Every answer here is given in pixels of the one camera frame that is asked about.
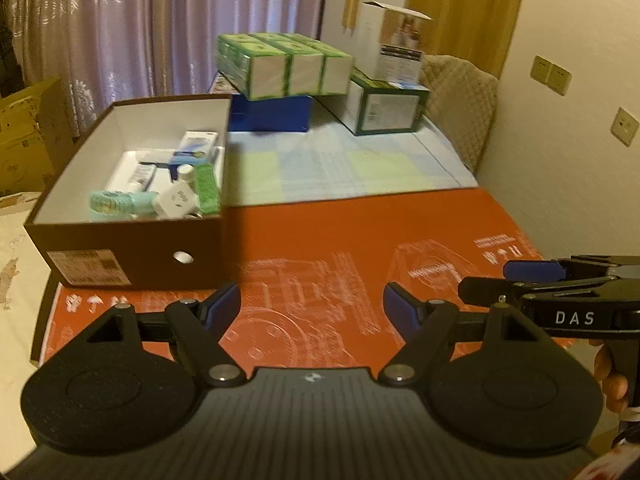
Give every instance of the purple curtain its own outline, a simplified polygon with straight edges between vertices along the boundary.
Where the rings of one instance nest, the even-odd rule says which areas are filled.
[[[112,101],[206,92],[218,34],[314,36],[321,0],[6,0],[28,84],[59,76],[78,132]]]

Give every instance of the cardboard box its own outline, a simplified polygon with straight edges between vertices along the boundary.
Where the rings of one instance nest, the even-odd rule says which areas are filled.
[[[247,34],[221,34],[216,62],[249,101],[286,95],[287,55],[274,46]]]
[[[213,80],[209,93],[231,94],[230,132],[306,132],[309,129],[312,97],[249,101],[221,72]]]
[[[59,79],[0,100],[0,196],[43,190],[73,149]]]
[[[230,101],[217,94],[110,105],[25,222],[52,275],[66,286],[177,290],[223,283],[223,210],[205,218],[91,222],[88,200],[91,191],[104,189],[131,150],[173,149],[187,130],[219,133],[215,171],[224,195]]]
[[[418,84],[426,23],[416,10],[364,2],[356,27],[356,67],[373,80]]]
[[[319,93],[324,65],[324,55],[320,51],[272,32],[259,32],[252,36],[287,54],[287,95]]]
[[[322,41],[313,40],[302,34],[283,34],[285,38],[297,41],[322,52],[322,83],[320,95],[346,94],[349,87],[351,70],[353,69],[353,56],[338,50]]]
[[[373,81],[359,70],[349,93],[318,100],[354,135],[415,132],[427,102],[424,86]]]

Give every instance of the red table surface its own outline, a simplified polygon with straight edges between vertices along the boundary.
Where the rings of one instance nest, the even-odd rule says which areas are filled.
[[[508,259],[540,257],[482,189],[251,206],[225,214],[238,240],[230,250],[230,272],[242,291],[242,309],[221,344],[248,374],[258,366],[368,366],[377,374],[403,344],[383,312],[387,282],[422,300],[443,298],[478,310],[458,299],[460,279],[501,276]],[[60,286],[42,360],[112,303],[154,312],[209,293]],[[165,344],[145,347],[168,356]],[[459,344],[454,357],[477,348]]]

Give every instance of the silver bolt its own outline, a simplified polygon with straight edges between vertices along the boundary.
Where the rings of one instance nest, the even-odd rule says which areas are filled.
[[[415,370],[409,365],[389,365],[385,368],[385,375],[398,383],[404,383],[415,375]]]
[[[209,369],[209,377],[215,381],[232,381],[240,375],[240,368],[235,365],[215,365]]]

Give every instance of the light switch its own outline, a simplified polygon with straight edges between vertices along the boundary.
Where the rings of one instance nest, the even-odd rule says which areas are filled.
[[[546,78],[546,85],[560,95],[565,95],[571,81],[571,73],[558,65],[553,65],[549,76]]]
[[[638,131],[638,120],[629,112],[620,108],[618,114],[611,125],[611,133],[614,134],[623,144],[631,145],[634,136]]]
[[[551,72],[551,67],[553,63],[549,60],[536,56],[536,59],[533,60],[533,66],[531,67],[531,77],[546,85],[546,78],[549,76],[549,72]]]

